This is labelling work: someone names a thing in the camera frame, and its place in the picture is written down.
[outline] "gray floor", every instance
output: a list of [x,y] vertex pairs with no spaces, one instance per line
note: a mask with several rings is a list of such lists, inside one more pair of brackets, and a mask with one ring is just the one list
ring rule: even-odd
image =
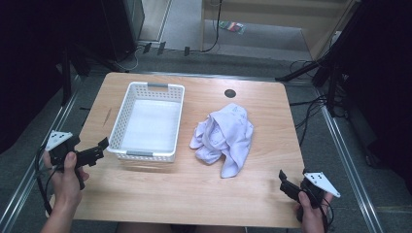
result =
[[[173,10],[173,8],[185,2],[187,3],[188,1],[174,0],[171,9]],[[173,22],[173,14],[174,12],[170,13],[169,22]],[[188,23],[180,23],[179,26],[175,28],[173,28],[173,23],[169,24],[169,27],[166,27],[163,34],[163,41],[167,41],[170,49],[181,50],[178,48],[187,45],[194,47],[198,45],[198,38],[195,35],[199,35],[193,29],[196,25],[198,24],[194,23],[194,20]],[[172,33],[179,34],[177,28],[182,26],[186,29],[193,29],[187,30],[187,34],[185,34],[187,36],[183,37],[187,40],[186,42],[179,39],[182,37],[177,37],[177,35],[173,35]],[[254,27],[247,25],[245,33],[251,32],[253,29]],[[169,51],[160,56],[155,54],[155,49],[146,54],[137,52],[136,56],[139,63],[137,68],[132,72],[219,75],[224,78],[231,77],[232,79],[274,82],[274,77],[284,76],[290,72],[291,61],[305,60],[310,57],[309,53],[303,49],[301,42],[299,42],[300,39],[297,38],[298,34],[294,34],[293,36],[293,31],[289,31],[288,28],[285,29],[283,33],[286,33],[283,35],[284,37],[296,37],[294,43],[292,43],[292,47],[281,47],[281,43],[278,43],[278,49],[283,51],[275,51],[275,49],[269,56],[260,54],[259,50],[254,50],[255,53],[248,53],[248,56],[236,53],[239,51],[238,48],[226,46],[226,44],[229,44],[231,41],[234,42],[235,40],[230,38],[225,39],[224,36],[222,36],[222,40],[220,40],[220,50],[209,54],[193,53],[190,56],[184,57],[181,52],[177,51]],[[236,37],[247,36],[247,34],[228,35]],[[251,41],[247,40],[247,42],[245,42],[246,45],[237,46],[247,48],[249,47],[249,42]],[[134,58],[131,57],[125,61],[124,65],[130,65],[134,62]],[[105,68],[98,65],[93,65],[92,68],[93,70],[89,77],[82,77],[82,83],[78,88],[78,96],[70,115],[62,125],[62,130],[71,131],[75,134],[80,133],[82,130],[82,124],[86,120],[87,111],[81,110],[81,108],[90,108],[92,106],[99,86],[108,72]],[[287,93],[290,102],[308,101],[317,96],[316,89],[310,85],[310,77],[308,76],[288,83]],[[1,213],[6,211],[9,200],[17,189],[27,167],[30,165],[36,149],[42,144],[46,137],[54,117],[60,110],[60,100],[61,92],[58,92],[44,110],[33,119],[15,145],[0,155],[0,169],[3,171],[3,175],[0,177],[2,184],[0,187]],[[304,118],[306,108],[307,106],[292,107],[292,116],[295,123],[300,122]],[[335,145],[336,142],[330,134],[323,113],[320,112],[309,121],[307,135],[301,151],[305,166],[312,171],[323,171],[342,193],[340,199],[335,199],[332,202],[335,220],[330,231],[368,232],[370,230],[370,232],[411,232],[412,224],[410,224],[409,221],[412,217],[412,198],[407,192],[403,180],[391,170],[372,169],[367,166],[364,161],[363,151],[355,137],[352,126],[344,118],[337,118],[335,122],[339,126],[340,134],[343,135],[345,146],[350,152],[350,159],[356,166],[361,184],[364,186],[374,209],[377,211],[377,216],[382,224],[382,231],[379,229],[373,231],[368,228],[364,220],[364,213],[360,207],[359,197],[355,194],[354,184],[350,179],[350,174],[348,174],[343,166],[341,154]],[[300,137],[301,131],[298,130],[296,134]],[[27,200],[22,209],[17,211],[19,211],[19,215],[12,232],[38,232],[41,229],[46,217],[36,186],[33,187],[27,196]],[[115,229],[115,222],[83,220],[76,220],[73,227],[74,232],[114,232]],[[277,228],[249,228],[249,232],[277,233],[286,232],[286,230]],[[294,229],[289,232],[299,232],[299,230]]]

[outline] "box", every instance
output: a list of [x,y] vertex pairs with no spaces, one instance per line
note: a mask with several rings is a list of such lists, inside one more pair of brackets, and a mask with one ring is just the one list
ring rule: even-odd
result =
[[119,159],[173,162],[184,95],[182,85],[131,83],[107,150]]

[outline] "crumpled towel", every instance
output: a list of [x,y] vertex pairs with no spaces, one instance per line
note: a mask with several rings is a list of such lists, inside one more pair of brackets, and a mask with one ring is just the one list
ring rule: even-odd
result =
[[197,149],[196,157],[208,164],[226,156],[221,176],[236,176],[245,164],[251,147],[254,126],[248,121],[244,108],[229,104],[200,122],[194,129],[190,147]]

